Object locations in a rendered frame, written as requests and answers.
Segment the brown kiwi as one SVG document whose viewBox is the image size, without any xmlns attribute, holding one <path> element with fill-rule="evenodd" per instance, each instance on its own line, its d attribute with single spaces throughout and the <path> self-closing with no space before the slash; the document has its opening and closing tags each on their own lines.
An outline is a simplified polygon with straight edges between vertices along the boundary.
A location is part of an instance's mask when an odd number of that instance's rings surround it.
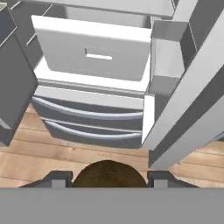
<svg viewBox="0 0 224 224">
<path fill-rule="evenodd" d="M 135 188 L 146 186 L 144 178 L 135 168 L 113 160 L 102 160 L 88 165 L 73 182 L 73 187 Z"/>
</svg>

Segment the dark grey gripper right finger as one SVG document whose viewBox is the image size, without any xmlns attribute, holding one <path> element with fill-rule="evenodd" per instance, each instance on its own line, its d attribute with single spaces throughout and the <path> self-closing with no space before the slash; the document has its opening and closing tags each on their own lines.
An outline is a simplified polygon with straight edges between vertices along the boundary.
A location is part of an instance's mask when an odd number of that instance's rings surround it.
<svg viewBox="0 0 224 224">
<path fill-rule="evenodd" d="M 169 171 L 147 171 L 147 179 L 151 188 L 197 188 L 196 185 L 176 179 Z"/>
</svg>

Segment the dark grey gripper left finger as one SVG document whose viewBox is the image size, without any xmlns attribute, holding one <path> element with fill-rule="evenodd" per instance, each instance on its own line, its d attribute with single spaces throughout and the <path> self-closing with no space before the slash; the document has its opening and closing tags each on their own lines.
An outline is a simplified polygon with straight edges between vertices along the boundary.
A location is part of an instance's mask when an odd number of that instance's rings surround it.
<svg viewBox="0 0 224 224">
<path fill-rule="evenodd" d="M 72 185 L 72 171 L 50 171 L 44 178 L 24 185 L 26 188 L 57 188 L 70 187 Z"/>
</svg>

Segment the grey fridge freezer drawer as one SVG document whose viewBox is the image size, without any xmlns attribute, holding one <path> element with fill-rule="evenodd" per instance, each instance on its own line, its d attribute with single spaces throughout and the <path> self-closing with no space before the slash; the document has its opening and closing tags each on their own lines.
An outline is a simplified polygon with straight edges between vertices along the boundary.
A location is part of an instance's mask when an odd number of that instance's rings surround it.
<svg viewBox="0 0 224 224">
<path fill-rule="evenodd" d="M 141 109 L 106 107 L 106 106 L 94 105 L 94 104 L 84 103 L 84 102 L 66 101 L 66 100 L 56 99 L 52 97 L 47 97 L 45 94 L 44 95 L 35 94 L 34 96 L 40 97 L 49 102 L 53 102 L 61 106 L 69 107 L 72 109 L 81 109 L 86 111 L 94 111 L 94 112 L 102 112 L 102 113 L 143 112 Z M 98 127 L 121 129 L 121 130 L 140 131 L 143 127 L 143 118 L 132 119 L 132 120 L 98 120 L 98 119 L 92 119 L 92 118 L 78 117 L 76 115 L 62 114 L 59 111 L 54 111 L 53 109 L 45 108 L 33 100 L 31 100 L 31 104 L 41 117 L 53 119 L 57 121 L 87 124 L 87 125 L 93 125 Z"/>
<path fill-rule="evenodd" d="M 138 149 L 142 143 L 140 131 L 102 128 L 47 118 L 42 121 L 52 137 L 74 143 L 126 149 Z"/>
</svg>

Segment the white fridge door bin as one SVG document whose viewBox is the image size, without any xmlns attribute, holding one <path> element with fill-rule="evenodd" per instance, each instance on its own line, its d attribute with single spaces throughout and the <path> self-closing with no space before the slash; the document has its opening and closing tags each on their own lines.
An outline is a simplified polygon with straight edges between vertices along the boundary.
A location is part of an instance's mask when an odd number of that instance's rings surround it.
<svg viewBox="0 0 224 224">
<path fill-rule="evenodd" d="M 149 93 L 170 95 L 185 71 L 180 40 L 187 22 L 156 20 L 151 32 Z"/>
</svg>

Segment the white fridge shelf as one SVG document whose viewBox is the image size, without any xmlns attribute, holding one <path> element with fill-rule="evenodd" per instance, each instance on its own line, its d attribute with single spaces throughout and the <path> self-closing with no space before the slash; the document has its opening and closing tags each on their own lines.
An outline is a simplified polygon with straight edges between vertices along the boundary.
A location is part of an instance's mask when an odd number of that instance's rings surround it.
<svg viewBox="0 0 224 224">
<path fill-rule="evenodd" d="M 171 18 L 174 13 L 172 0 L 25 0 L 85 7 L 89 9 L 121 11 Z"/>
</svg>

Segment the white fridge crisper drawer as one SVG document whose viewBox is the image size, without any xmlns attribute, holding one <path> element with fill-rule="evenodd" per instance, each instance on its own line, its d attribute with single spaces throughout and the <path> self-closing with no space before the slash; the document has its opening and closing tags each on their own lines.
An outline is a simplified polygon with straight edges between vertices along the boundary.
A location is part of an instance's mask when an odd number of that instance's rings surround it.
<svg viewBox="0 0 224 224">
<path fill-rule="evenodd" d="M 140 81 L 151 51 L 147 28 L 32 16 L 48 67 L 57 72 Z"/>
</svg>

